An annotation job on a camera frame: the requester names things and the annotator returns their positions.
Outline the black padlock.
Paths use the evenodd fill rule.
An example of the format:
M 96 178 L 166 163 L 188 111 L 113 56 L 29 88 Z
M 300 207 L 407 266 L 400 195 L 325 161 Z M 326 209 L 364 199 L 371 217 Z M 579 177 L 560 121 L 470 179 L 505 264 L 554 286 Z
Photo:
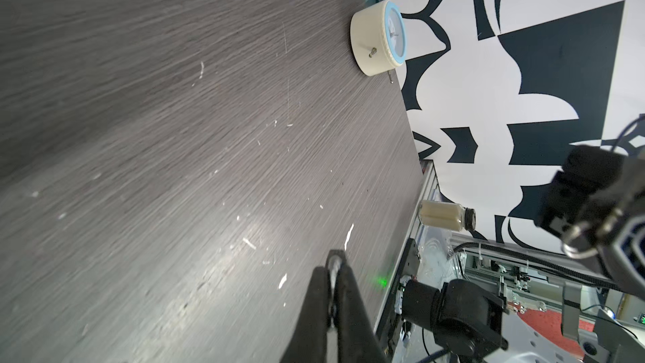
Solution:
M 611 211 L 604 218 L 590 218 L 570 226 L 561 236 L 561 250 L 573 260 L 586 260 L 600 255 L 610 244 L 611 233 L 619 214 Z
M 343 250 L 330 250 L 326 262 L 326 268 L 329 274 L 329 330 L 335 328 L 335 320 L 338 310 L 336 301 L 336 287 L 340 269 L 346 262 L 347 257 Z

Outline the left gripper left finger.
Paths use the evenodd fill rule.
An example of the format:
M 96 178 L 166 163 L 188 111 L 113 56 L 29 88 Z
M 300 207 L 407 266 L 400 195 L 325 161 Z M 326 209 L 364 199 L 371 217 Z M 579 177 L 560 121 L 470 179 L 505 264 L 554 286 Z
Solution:
M 296 327 L 281 362 L 326 362 L 329 330 L 329 271 L 316 267 L 307 287 Z

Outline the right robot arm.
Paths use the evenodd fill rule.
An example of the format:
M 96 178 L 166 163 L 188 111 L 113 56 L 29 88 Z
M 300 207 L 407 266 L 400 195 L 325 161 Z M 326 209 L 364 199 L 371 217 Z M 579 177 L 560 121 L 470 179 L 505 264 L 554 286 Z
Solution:
M 605 277 L 624 293 L 644 294 L 644 159 L 577 146 L 555 174 L 534 219 L 558 238 L 571 260 Z M 396 282 L 396 315 L 429 331 L 438 355 L 462 362 L 562 362 L 565 352 L 537 344 L 502 295 L 464 279 L 436 288 L 403 273 Z M 587 362 L 641 362 L 643 345 L 599 314 L 593 331 L 579 328 L 574 286 L 563 288 L 562 334 Z

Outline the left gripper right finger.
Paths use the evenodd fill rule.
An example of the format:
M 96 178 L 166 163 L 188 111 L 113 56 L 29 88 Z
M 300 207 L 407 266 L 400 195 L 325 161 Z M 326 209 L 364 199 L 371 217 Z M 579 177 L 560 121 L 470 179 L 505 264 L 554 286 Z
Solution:
M 366 312 L 354 272 L 347 264 L 339 268 L 334 302 L 338 362 L 386 362 Z

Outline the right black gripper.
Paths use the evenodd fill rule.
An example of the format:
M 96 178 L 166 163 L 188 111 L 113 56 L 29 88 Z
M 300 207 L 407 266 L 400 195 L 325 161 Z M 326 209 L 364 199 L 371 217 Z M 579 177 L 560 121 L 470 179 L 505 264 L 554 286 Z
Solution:
M 597 147 L 576 146 L 549 183 L 534 223 L 561 242 L 579 221 L 616 211 L 610 244 L 577 260 L 622 292 L 644 296 L 644 160 Z

